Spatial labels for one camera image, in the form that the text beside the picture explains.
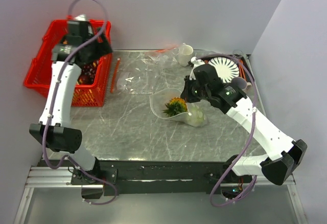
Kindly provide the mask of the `toy pineapple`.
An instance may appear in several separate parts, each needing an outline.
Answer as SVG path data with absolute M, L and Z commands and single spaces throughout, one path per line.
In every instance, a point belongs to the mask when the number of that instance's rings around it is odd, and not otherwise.
M 168 117 L 173 117 L 188 111 L 186 102 L 179 97 L 172 98 L 168 103 L 165 104 L 165 107 L 166 108 L 162 112 Z

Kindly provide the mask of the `polka dot zip bag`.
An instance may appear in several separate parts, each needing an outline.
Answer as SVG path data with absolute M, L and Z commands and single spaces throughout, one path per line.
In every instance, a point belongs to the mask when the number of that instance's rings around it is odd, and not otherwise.
M 195 103 L 186 103 L 180 95 L 181 91 L 175 88 L 166 88 L 151 94 L 151 111 L 160 119 L 182 122 L 192 127 L 208 124 L 203 109 Z

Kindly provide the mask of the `toy green cabbage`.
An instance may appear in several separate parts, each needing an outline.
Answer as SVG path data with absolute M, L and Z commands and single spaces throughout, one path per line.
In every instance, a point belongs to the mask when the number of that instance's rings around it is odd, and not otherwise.
M 188 115 L 185 119 L 187 125 L 202 127 L 208 123 L 208 118 L 202 108 L 195 103 L 187 103 Z

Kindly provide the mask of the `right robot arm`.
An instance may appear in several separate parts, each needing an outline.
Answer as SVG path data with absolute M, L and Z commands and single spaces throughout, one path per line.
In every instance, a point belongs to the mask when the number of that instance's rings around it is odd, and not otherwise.
M 278 129 L 234 83 L 223 83 L 209 64 L 194 68 L 184 78 L 180 96 L 188 103 L 205 100 L 239 123 L 264 149 L 261 156 L 237 156 L 223 170 L 229 182 L 243 175 L 262 175 L 275 185 L 282 185 L 300 165 L 308 148 L 302 139 L 294 140 Z

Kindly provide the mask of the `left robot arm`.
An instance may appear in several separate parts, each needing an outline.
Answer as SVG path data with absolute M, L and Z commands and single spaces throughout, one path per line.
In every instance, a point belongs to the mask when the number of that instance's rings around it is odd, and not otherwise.
M 71 161 L 90 184 L 102 176 L 99 160 L 81 143 L 82 132 L 71 128 L 70 110 L 75 86 L 85 65 L 112 53 L 105 36 L 106 24 L 90 33 L 88 21 L 67 23 L 66 44 L 52 48 L 51 83 L 43 113 L 31 124 L 30 135 L 42 145 L 43 159 L 51 169 L 58 169 L 65 160 Z

